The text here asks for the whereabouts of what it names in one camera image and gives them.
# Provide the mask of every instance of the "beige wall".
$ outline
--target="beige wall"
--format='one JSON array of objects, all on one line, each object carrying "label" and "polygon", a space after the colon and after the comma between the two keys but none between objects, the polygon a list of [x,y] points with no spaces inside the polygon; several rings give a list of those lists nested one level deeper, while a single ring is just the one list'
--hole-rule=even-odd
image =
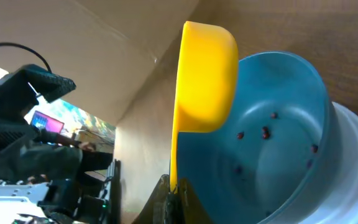
[{"label": "beige wall", "polygon": [[[64,100],[116,124],[178,36],[197,0],[0,0],[0,41],[24,44],[77,90]],[[40,60],[0,49],[10,72]]]}]

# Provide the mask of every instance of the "cable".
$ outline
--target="cable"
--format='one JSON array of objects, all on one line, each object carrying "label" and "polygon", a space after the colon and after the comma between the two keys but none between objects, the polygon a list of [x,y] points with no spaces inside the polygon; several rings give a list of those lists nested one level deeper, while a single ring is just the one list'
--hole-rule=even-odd
[{"label": "cable", "polygon": [[29,48],[29,47],[26,47],[24,45],[21,45],[21,44],[16,44],[16,43],[11,43],[11,42],[0,42],[0,47],[5,47],[5,46],[18,47],[18,48],[27,50],[27,51],[35,54],[45,64],[48,72],[52,73],[52,70],[50,69],[50,66],[49,66],[48,62],[40,54],[38,54],[38,52],[36,52],[35,50],[33,50],[33,49]]}]

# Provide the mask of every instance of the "black cable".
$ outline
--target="black cable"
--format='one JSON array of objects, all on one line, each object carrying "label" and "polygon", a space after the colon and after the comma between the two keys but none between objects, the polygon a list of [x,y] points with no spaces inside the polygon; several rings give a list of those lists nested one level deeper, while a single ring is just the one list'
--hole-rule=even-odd
[{"label": "black cable", "polygon": [[48,62],[40,54],[38,54],[38,52],[36,52],[35,50],[33,50],[33,49],[29,48],[29,47],[26,47],[24,45],[21,45],[21,44],[16,44],[16,43],[11,43],[11,42],[0,42],[0,47],[5,47],[5,46],[18,47],[18,48],[21,48],[21,49],[24,49],[24,50],[28,50],[29,52],[35,54],[45,64],[48,72],[52,73],[52,70],[50,69],[50,66],[49,66]]}]

